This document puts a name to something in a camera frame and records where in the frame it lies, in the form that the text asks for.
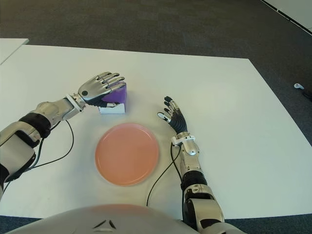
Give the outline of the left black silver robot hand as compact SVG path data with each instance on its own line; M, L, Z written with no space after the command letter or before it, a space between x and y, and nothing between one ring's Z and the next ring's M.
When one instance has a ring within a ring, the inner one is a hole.
M126 86L125 78L119 73L103 72L85 82L78 90L78 94L88 105L96 107L115 107L118 102L103 101L102 99Z

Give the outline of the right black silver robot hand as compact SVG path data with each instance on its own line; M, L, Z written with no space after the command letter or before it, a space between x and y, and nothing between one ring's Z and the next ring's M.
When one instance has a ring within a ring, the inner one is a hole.
M171 97L166 96L164 105L166 106L164 113L158 112L157 116L167 122L177 135L188 132L186 120L177 103Z

